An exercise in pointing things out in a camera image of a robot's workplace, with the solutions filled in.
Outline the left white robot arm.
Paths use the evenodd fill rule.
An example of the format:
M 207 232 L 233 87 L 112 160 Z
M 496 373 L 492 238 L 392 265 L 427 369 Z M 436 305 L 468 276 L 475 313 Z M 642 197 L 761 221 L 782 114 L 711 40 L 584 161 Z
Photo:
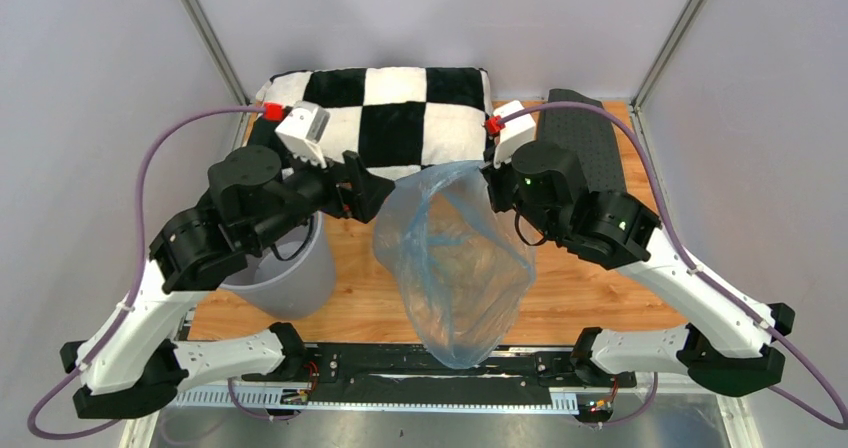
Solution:
M 289 323 L 226 341 L 172 338 L 192 307 L 251 259 L 275 252 L 285 235 L 316 213 L 367 223 L 394 188 L 352 151 L 340 161 L 293 168 L 284 175 L 281 156 L 256 145 L 208 169 L 207 191 L 155 236 L 140 280 L 111 319 L 89 340 L 61 348 L 64 368 L 80 374 L 73 396 L 80 418 L 137 419 L 214 381 L 242 375 L 293 381 L 304 373 L 307 351 Z

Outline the blue plastic trash bag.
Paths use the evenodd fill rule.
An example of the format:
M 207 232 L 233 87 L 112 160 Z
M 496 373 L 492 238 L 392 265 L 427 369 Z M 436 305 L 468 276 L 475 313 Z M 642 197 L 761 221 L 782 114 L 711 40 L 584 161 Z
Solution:
M 372 239 L 421 343 L 452 369 L 489 356 L 537 278 L 536 250 L 519 239 L 513 211 L 492 210 L 482 166 L 451 162 L 396 180 Z

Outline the grey plastic trash bin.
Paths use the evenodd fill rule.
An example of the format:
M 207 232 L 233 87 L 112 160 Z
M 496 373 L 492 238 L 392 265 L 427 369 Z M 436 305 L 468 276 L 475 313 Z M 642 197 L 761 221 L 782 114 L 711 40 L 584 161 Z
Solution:
M 325 232 L 325 217 L 280 239 L 278 255 L 250 256 L 248 266 L 225 279 L 221 288 L 281 320 L 310 316 L 324 306 L 336 286 L 335 261 Z

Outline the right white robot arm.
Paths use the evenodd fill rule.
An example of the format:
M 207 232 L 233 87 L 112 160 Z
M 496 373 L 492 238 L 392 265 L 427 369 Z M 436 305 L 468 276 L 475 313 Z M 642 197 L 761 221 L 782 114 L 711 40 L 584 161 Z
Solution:
M 730 397 L 781 381 L 786 358 L 775 341 L 791 331 L 794 311 L 734 288 L 717 292 L 716 274 L 692 272 L 638 198 L 590 189 L 574 152 L 545 141 L 513 153 L 490 147 L 481 172 L 494 211 L 513 211 L 543 242 L 640 283 L 685 318 L 656 331 L 584 329 L 570 355 L 577 381 L 592 386 L 623 373 L 679 374 Z

